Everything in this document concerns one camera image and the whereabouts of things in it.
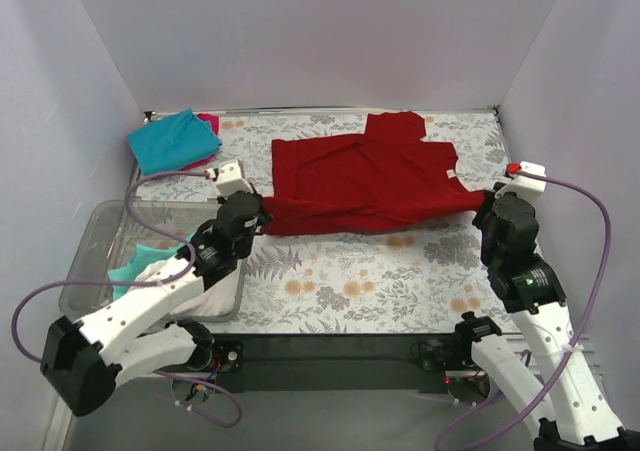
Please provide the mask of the dark red t shirt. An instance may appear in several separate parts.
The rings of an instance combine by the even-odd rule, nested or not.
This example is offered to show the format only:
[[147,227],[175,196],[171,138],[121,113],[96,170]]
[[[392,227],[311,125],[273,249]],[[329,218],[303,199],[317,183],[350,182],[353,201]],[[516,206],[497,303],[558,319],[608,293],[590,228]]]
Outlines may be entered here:
[[383,233],[480,209],[450,142],[413,112],[371,114],[361,134],[272,143],[271,236]]

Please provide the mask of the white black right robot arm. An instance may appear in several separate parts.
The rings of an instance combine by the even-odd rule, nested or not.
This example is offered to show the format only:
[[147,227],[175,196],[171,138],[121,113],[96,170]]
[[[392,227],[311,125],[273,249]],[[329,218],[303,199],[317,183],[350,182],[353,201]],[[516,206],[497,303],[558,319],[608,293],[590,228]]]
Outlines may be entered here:
[[485,195],[473,223],[481,231],[488,280],[518,326],[537,369],[509,349],[488,318],[464,314],[456,335],[527,426],[536,450],[636,450],[627,429],[599,388],[571,324],[560,281],[536,251],[539,223],[533,206],[550,178],[515,171]]

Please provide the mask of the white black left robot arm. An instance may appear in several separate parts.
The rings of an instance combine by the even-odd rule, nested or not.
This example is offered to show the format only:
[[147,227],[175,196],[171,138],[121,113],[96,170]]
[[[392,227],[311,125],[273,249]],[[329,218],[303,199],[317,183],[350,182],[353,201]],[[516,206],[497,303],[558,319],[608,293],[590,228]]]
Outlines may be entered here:
[[94,412],[117,387],[157,369],[209,365],[214,337],[204,325],[187,317],[162,331],[150,329],[233,275],[249,256],[257,228],[269,221],[262,201],[243,191],[223,199],[187,245],[123,297],[76,321],[62,317],[50,325],[40,370],[73,415]]

